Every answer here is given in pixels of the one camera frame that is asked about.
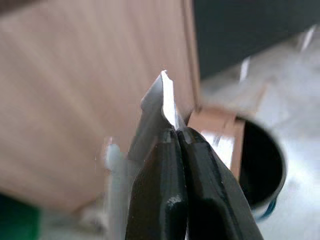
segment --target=cardboard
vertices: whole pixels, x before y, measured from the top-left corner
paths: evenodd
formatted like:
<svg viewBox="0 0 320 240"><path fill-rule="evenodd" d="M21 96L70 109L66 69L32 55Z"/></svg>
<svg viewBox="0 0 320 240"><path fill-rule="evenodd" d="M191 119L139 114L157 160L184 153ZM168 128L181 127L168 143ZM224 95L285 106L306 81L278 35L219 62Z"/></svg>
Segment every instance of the cardboard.
<svg viewBox="0 0 320 240"><path fill-rule="evenodd" d="M236 113L217 107L194 111L188 127L204 136L222 162L239 180L245 123L236 119Z"/></svg>

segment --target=white floor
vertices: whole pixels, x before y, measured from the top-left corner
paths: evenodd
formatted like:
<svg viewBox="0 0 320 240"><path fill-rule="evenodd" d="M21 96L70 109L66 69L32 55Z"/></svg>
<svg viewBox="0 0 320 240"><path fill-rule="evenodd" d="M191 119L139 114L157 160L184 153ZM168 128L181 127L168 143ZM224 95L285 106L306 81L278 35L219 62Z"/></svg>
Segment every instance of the white floor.
<svg viewBox="0 0 320 240"><path fill-rule="evenodd" d="M320 33L300 53L292 40L251 58L248 78L233 69L202 83L203 100L249 115L276 137L287 179L265 240L320 240Z"/></svg>

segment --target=dark wall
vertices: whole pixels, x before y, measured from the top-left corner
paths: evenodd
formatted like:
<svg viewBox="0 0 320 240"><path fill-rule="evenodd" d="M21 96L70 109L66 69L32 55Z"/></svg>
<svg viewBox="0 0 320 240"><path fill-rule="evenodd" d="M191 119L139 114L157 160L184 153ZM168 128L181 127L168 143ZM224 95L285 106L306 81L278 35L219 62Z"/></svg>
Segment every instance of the dark wall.
<svg viewBox="0 0 320 240"><path fill-rule="evenodd" d="M320 22L320 0L195 0L201 79Z"/></svg>

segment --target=plywood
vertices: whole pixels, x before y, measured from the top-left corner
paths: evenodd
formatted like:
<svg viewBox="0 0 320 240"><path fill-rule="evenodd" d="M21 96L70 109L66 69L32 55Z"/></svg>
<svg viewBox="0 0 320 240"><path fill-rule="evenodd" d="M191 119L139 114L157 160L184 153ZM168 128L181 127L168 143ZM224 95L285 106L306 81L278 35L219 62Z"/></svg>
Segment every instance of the plywood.
<svg viewBox="0 0 320 240"><path fill-rule="evenodd" d="M0 18L0 189L72 211L103 190L95 155L127 151L161 70L194 106L182 1L49 0Z"/></svg>

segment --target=black container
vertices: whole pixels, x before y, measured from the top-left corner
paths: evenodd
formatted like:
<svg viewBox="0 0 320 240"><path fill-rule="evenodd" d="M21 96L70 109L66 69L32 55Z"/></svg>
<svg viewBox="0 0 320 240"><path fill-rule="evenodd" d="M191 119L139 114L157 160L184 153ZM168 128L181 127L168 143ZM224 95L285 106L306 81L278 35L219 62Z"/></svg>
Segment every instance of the black container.
<svg viewBox="0 0 320 240"><path fill-rule="evenodd" d="M240 186L252 210L276 200L287 170L282 151L266 130L245 120Z"/></svg>

